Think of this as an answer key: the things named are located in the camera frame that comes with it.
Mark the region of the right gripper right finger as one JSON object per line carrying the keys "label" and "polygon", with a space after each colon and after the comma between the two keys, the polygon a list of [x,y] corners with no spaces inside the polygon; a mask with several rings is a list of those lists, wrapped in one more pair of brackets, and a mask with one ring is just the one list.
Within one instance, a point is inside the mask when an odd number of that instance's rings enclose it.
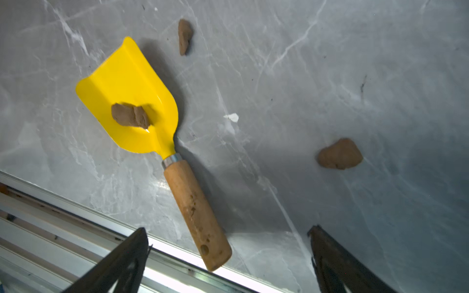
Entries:
{"label": "right gripper right finger", "polygon": [[394,293],[321,226],[308,232],[312,262],[322,293]]}

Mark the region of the yellow scoop wooden handle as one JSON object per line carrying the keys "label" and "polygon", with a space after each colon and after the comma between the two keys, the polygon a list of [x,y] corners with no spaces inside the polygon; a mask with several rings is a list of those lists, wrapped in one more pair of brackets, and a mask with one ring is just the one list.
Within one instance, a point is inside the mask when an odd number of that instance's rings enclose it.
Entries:
{"label": "yellow scoop wooden handle", "polygon": [[123,39],[76,94],[122,149],[161,156],[164,177],[208,271],[222,267],[232,248],[188,161],[175,150],[178,107],[137,43]]}

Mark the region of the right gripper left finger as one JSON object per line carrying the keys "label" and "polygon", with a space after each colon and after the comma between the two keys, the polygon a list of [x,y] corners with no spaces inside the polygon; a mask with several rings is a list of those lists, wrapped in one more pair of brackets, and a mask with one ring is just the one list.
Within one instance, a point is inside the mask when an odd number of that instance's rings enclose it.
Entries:
{"label": "right gripper left finger", "polygon": [[138,228],[89,272],[69,286],[66,293],[136,293],[149,257],[145,228]]}

